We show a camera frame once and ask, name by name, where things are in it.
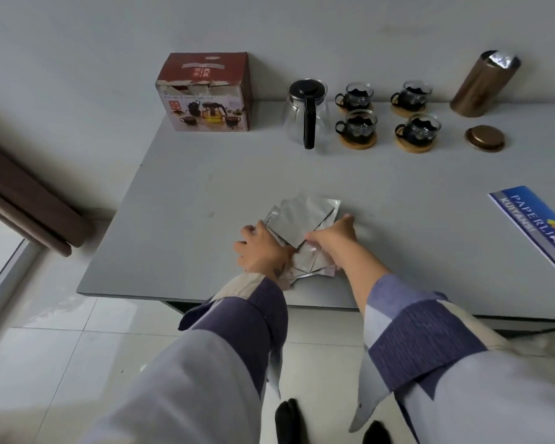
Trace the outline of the gold round canister lid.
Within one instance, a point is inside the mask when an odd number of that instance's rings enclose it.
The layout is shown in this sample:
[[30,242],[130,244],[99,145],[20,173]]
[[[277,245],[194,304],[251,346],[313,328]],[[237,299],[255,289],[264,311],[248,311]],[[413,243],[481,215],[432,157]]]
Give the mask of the gold round canister lid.
[[497,153],[505,147],[505,134],[495,126],[477,125],[465,131],[465,140],[475,149]]

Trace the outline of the red cardboard tea set box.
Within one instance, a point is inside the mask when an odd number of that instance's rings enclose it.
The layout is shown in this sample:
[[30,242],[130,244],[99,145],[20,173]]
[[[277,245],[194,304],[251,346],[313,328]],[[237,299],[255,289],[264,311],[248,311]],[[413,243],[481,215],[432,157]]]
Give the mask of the red cardboard tea set box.
[[175,131],[246,132],[253,91],[247,52],[172,52],[155,82]]

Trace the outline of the white window frame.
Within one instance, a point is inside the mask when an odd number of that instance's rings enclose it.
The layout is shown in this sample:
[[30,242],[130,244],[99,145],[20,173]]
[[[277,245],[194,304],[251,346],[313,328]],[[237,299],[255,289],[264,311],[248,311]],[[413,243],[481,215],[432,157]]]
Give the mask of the white window frame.
[[41,251],[43,251],[41,246],[22,240],[0,270],[0,316]]

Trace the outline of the person's right foot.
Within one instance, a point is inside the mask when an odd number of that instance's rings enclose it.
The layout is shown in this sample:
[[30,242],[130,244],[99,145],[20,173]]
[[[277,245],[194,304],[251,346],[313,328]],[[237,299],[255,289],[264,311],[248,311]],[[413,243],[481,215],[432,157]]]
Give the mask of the person's right foot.
[[384,424],[373,420],[363,435],[362,444],[392,444],[392,439]]

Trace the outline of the person's left forearm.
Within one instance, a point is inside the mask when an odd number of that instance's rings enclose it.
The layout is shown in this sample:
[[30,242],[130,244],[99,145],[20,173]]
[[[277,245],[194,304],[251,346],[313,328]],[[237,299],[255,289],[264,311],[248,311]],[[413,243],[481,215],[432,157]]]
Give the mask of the person's left forearm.
[[258,444],[267,380],[279,383],[288,308],[260,273],[185,313],[155,357],[79,444]]

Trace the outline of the gold metal canister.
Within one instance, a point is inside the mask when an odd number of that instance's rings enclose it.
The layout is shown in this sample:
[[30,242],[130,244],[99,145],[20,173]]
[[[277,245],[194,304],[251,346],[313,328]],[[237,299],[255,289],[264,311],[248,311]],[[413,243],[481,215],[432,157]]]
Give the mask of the gold metal canister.
[[489,67],[480,55],[451,100],[451,110],[461,117],[481,117],[491,108],[519,68],[502,70]]

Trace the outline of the glass cup with black holder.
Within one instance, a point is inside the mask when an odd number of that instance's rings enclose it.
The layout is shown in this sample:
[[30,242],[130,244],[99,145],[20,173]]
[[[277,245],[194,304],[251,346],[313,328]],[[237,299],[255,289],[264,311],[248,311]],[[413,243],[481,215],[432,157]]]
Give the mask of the glass cup with black holder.
[[374,111],[352,111],[347,114],[345,120],[335,124],[335,132],[338,135],[346,135],[348,140],[360,142],[361,135],[370,136],[376,133],[377,115]]
[[372,103],[373,96],[374,89],[369,84],[355,81],[346,86],[344,93],[338,93],[334,102],[336,105],[367,105]]
[[391,96],[391,104],[409,112],[422,111],[432,94],[433,87],[422,80],[408,80],[402,90]]
[[411,115],[405,124],[395,128],[395,136],[411,146],[425,148],[434,144],[441,128],[442,123],[436,116],[417,112]]

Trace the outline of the person's right hand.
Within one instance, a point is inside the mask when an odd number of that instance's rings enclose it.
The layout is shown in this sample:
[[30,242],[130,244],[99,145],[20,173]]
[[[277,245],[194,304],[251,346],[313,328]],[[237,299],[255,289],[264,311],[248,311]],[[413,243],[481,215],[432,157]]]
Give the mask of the person's right hand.
[[370,259],[370,253],[357,241],[355,217],[345,214],[333,225],[321,229],[328,230],[328,243],[320,246],[342,269],[359,265],[360,261]]

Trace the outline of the glass teapot with black lid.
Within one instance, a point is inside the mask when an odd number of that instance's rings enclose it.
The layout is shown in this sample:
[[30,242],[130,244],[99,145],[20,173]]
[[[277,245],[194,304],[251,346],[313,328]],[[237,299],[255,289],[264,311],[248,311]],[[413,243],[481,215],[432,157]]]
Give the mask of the glass teapot with black lid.
[[326,142],[331,130],[327,94],[327,85],[318,79],[298,79],[289,85],[283,129],[290,141],[306,150]]

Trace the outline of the person's left foot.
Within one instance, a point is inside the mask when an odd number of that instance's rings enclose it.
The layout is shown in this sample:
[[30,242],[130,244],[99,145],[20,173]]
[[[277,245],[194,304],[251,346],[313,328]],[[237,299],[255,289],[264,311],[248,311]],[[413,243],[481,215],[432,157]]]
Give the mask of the person's left foot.
[[302,444],[302,416],[296,399],[281,402],[274,421],[277,444]]

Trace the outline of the brown curtain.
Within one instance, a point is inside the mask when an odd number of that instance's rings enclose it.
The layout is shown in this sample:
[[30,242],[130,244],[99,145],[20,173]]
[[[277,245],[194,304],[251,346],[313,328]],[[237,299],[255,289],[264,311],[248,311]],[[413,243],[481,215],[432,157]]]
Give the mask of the brown curtain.
[[69,206],[0,148],[0,221],[23,238],[64,257],[96,234],[93,222]]

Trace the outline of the person's foot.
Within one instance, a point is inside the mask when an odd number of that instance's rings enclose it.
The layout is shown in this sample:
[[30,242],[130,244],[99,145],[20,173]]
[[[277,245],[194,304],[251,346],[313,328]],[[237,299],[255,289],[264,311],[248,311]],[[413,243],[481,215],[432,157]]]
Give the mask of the person's foot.
[[281,402],[274,421],[277,444],[302,444],[302,416],[296,399]]
[[362,444],[392,444],[392,439],[384,424],[373,420],[363,435]]

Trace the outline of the pile of silver foil packets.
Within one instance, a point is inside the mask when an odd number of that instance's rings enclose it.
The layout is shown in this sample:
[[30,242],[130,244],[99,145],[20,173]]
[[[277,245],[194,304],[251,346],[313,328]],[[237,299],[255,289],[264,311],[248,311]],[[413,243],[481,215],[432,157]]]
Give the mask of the pile of silver foil packets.
[[335,222],[341,201],[318,195],[300,193],[274,206],[265,219],[265,226],[277,242],[292,247],[295,253],[288,268],[278,279],[287,291],[298,279],[310,276],[333,277],[337,265],[321,246],[305,239],[308,232],[323,230]]

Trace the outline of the blue receipt booklet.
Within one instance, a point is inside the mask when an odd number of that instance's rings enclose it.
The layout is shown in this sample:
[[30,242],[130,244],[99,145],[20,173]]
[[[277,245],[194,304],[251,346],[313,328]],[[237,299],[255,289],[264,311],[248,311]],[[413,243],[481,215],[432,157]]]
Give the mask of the blue receipt booklet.
[[524,185],[488,196],[555,268],[555,211]]

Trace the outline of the person's left hand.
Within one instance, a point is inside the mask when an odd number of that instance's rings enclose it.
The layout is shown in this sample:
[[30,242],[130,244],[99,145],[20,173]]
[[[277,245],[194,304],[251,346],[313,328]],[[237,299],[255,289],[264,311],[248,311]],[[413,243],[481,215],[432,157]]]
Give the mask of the person's left hand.
[[276,282],[290,265],[295,249],[282,246],[269,232],[265,240],[241,240],[233,244],[238,266],[247,273],[258,273]]

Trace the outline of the person's right forearm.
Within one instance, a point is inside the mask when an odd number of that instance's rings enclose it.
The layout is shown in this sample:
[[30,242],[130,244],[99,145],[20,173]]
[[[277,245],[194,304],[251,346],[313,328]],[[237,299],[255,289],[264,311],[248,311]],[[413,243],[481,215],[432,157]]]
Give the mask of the person's right forearm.
[[419,444],[555,444],[555,384],[502,336],[357,243],[337,260],[365,301],[351,433],[393,394]]

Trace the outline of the silver foil bag in canister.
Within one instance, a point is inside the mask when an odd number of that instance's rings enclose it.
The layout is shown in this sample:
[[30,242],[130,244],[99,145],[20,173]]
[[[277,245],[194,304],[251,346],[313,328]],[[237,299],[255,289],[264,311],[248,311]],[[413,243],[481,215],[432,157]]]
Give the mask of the silver foil bag in canister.
[[521,61],[513,53],[499,50],[489,50],[481,54],[481,60],[489,67],[508,70],[521,66]]

